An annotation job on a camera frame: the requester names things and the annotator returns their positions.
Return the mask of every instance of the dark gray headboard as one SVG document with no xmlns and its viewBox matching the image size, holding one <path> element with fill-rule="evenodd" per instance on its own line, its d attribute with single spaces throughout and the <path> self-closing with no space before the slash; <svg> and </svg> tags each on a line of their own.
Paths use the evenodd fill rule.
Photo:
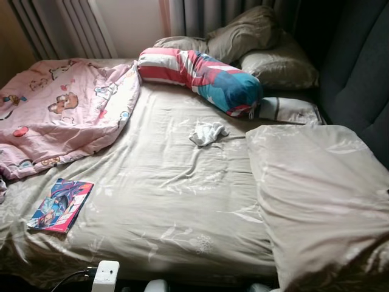
<svg viewBox="0 0 389 292">
<path fill-rule="evenodd" d="M 318 103 L 389 169 L 389 3 L 349 0 L 320 70 Z"/>
</svg>

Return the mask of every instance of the white power adapter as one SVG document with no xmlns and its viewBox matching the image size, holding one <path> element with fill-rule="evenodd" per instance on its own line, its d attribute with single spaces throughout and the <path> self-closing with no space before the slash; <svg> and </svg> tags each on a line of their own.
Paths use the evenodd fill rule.
<svg viewBox="0 0 389 292">
<path fill-rule="evenodd" d="M 116 277 L 119 271 L 119 262 L 102 260 L 98 264 L 92 292 L 115 292 Z"/>
</svg>

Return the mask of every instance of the white wall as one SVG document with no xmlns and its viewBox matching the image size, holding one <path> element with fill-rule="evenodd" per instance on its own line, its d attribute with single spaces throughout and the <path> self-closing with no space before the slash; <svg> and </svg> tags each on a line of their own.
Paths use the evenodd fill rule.
<svg viewBox="0 0 389 292">
<path fill-rule="evenodd" d="M 137 58 L 164 37 L 158 0 L 94 0 L 119 58 Z"/>
</svg>

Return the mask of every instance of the pillow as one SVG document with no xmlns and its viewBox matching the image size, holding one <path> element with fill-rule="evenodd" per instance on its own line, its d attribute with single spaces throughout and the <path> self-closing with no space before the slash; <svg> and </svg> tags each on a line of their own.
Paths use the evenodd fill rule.
<svg viewBox="0 0 389 292">
<path fill-rule="evenodd" d="M 255 77 L 193 50 L 149 48 L 138 67 L 145 81 L 185 85 L 233 117 L 253 113 L 263 96 Z"/>
<path fill-rule="evenodd" d="M 241 59 L 241 68 L 269 89 L 318 87 L 318 71 L 303 49 L 286 32 L 271 50 L 252 50 Z"/>
<path fill-rule="evenodd" d="M 204 39 L 191 38 L 189 36 L 170 36 L 161 38 L 154 47 L 169 47 L 180 50 L 196 50 L 201 53 L 208 53 L 208 45 Z"/>
<path fill-rule="evenodd" d="M 342 126 L 246 133 L 280 290 L 389 291 L 389 172 Z"/>
<path fill-rule="evenodd" d="M 239 15 L 227 26 L 210 32 L 207 40 L 173 36 L 162 38 L 154 47 L 197 50 L 231 64 L 252 49 L 269 49 L 275 46 L 280 33 L 274 11 L 267 6 L 256 6 Z"/>
<path fill-rule="evenodd" d="M 284 97 L 264 97 L 255 116 L 300 125 L 322 125 L 324 122 L 313 103 Z"/>
</svg>

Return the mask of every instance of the white pillowcase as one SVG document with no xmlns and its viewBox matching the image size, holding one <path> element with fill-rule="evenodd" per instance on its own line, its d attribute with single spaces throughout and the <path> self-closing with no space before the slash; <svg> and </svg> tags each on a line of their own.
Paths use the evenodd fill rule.
<svg viewBox="0 0 389 292">
<path fill-rule="evenodd" d="M 264 97 L 261 99 L 258 117 L 300 125 L 322 125 L 324 123 L 315 104 L 284 97 Z"/>
</svg>

